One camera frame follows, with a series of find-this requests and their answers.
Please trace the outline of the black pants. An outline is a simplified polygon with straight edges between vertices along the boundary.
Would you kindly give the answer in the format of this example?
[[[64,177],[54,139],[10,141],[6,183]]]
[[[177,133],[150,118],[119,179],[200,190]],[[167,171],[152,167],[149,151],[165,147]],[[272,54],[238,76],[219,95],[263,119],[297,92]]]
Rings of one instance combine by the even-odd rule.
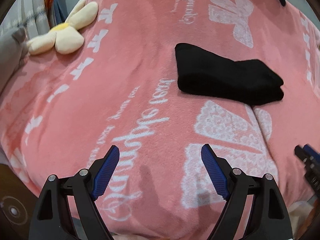
[[[175,47],[177,85],[187,94],[261,106],[284,97],[282,78],[258,59],[233,61],[198,46]]]

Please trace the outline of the dark round floor device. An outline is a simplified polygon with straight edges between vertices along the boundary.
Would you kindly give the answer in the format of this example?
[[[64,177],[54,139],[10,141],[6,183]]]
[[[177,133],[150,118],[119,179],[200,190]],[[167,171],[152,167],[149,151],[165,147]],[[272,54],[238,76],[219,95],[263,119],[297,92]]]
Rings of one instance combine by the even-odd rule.
[[[1,208],[5,217],[14,225],[24,225],[28,220],[28,212],[24,205],[15,197],[4,196]]]

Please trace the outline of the cream flower plush pillow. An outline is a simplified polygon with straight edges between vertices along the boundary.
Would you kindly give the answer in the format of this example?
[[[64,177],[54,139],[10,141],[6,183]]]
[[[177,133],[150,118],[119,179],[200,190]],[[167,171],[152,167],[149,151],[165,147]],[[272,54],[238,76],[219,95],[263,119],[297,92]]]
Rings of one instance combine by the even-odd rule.
[[[48,33],[34,37],[27,42],[29,54],[43,54],[52,48],[55,48],[61,55],[77,51],[85,41],[79,30],[96,19],[98,10],[97,2],[87,3],[86,0],[79,0],[65,22],[56,25]]]

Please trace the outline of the grey pillow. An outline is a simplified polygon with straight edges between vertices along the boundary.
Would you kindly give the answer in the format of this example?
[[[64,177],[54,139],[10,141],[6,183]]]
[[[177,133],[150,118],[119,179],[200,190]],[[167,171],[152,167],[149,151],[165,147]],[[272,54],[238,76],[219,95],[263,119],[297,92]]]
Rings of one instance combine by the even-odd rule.
[[[24,64],[27,52],[27,33],[24,27],[11,28],[1,36],[1,93],[14,72]]]

